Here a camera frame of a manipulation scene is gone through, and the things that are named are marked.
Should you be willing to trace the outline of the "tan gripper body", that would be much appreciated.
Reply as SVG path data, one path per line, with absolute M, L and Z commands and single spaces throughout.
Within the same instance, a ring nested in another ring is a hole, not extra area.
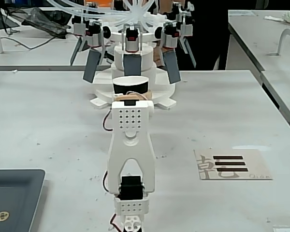
M 145 101 L 145 96 L 140 94 L 140 93 L 136 93 L 136 92 L 129 92 L 126 95 L 118 95 L 116 97 L 114 97 L 114 101 L 125 101 L 125 100 L 138 100 L 138 101 Z

